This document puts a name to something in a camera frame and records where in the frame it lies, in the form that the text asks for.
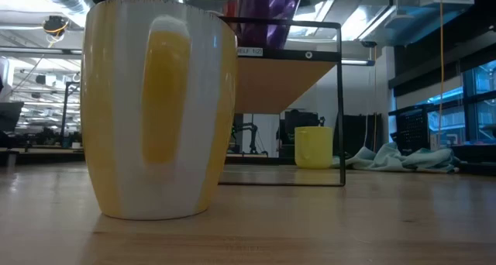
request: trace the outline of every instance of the yellow stripe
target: yellow stripe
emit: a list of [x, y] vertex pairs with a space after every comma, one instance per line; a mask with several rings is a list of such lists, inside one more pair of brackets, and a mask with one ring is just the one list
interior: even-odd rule
[[93, 9], [84, 35], [81, 116], [84, 154], [100, 209], [119, 217], [119, 191], [114, 159], [113, 69], [115, 2]]
[[196, 211], [206, 210], [219, 182], [224, 168], [227, 147], [231, 136], [234, 117], [234, 101], [237, 84], [236, 40], [233, 31], [222, 24], [222, 63], [220, 74], [220, 93], [215, 117], [215, 133], [210, 149], [207, 173], [201, 188]]
[[178, 150], [188, 87], [190, 41], [178, 34], [150, 34], [142, 98], [142, 150], [148, 164], [170, 163]]

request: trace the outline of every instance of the mug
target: mug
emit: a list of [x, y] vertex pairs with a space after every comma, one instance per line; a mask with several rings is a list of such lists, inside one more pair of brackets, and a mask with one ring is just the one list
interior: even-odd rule
[[294, 160], [300, 168], [329, 168], [332, 165], [332, 128], [303, 126], [294, 129]]
[[167, 0], [108, 0], [87, 16], [84, 153], [98, 204], [121, 219], [206, 210], [233, 124], [234, 32]]

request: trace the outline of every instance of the label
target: label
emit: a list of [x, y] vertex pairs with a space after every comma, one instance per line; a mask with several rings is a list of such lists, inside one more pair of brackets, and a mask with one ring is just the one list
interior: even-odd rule
[[238, 56], [263, 57], [264, 49], [253, 47], [238, 47]]

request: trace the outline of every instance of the cloth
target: cloth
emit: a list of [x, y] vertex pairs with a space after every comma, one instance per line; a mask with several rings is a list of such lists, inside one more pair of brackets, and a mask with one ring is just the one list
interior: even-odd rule
[[[409, 156], [402, 156], [396, 143], [384, 144], [374, 153], [363, 147], [346, 167], [355, 170], [399, 171], [399, 172], [455, 172], [459, 160], [451, 149], [431, 151], [420, 149]], [[334, 157], [332, 167], [339, 167], [339, 157]]]

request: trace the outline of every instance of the yellow and white mug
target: yellow and white mug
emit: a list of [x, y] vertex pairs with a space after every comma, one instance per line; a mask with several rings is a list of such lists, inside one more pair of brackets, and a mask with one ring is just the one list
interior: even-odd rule
[[236, 38], [219, 18], [165, 0], [108, 0], [88, 13], [81, 118], [100, 209], [122, 219], [206, 210], [236, 93]]
[[332, 165], [332, 128], [303, 126], [294, 129], [294, 161], [300, 168], [326, 169]]

